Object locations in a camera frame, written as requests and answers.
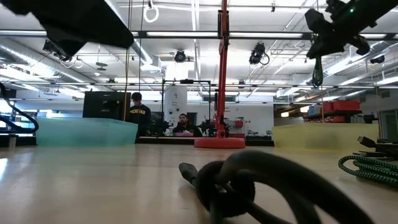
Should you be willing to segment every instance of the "seated man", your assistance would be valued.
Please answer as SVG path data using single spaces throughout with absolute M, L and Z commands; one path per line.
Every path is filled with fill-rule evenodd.
M 193 137 L 202 137 L 199 128 L 189 122 L 188 116 L 186 114 L 180 114 L 178 118 L 180 122 L 178 122 L 177 127 L 173 129 L 173 133 L 189 132 L 193 133 Z

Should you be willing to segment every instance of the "green braided cable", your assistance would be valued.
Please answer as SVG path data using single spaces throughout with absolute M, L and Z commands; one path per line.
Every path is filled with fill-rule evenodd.
M 352 159 L 359 170 L 344 166 L 346 161 Z M 363 156 L 346 156 L 338 161 L 338 167 L 351 175 L 398 187 L 398 165 L 393 163 Z

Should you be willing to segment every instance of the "black fabric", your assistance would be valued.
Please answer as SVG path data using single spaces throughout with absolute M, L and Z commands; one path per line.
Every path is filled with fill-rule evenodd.
M 201 131 L 199 130 L 199 128 L 192 124 L 187 124 L 187 126 L 184 127 L 180 123 L 178 123 L 177 127 L 175 127 L 173 129 L 174 133 L 182 133 L 184 131 L 189 131 L 189 132 L 193 133 L 194 137 L 202 137 L 202 134 L 201 134 Z
M 150 109 L 145 105 L 130 107 L 129 122 L 138 124 L 138 133 L 144 136 L 150 124 Z

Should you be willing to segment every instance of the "wooden table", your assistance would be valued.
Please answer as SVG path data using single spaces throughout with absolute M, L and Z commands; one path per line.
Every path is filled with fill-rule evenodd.
M 398 223 L 398 192 L 339 170 L 344 151 L 247 147 L 297 161 L 335 184 L 376 223 Z M 104 148 L 19 148 L 0 154 L 2 224 L 209 223 L 179 162 L 197 167 L 236 150 L 137 144 Z M 294 216 L 275 190 L 258 184 L 256 203 L 290 222 Z M 334 223 L 321 212 L 324 223 Z M 249 215 L 229 223 L 257 223 Z

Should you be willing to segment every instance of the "red base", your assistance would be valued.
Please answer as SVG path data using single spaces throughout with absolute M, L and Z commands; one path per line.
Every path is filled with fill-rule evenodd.
M 211 149 L 244 149 L 246 143 L 241 138 L 197 138 L 194 146 Z

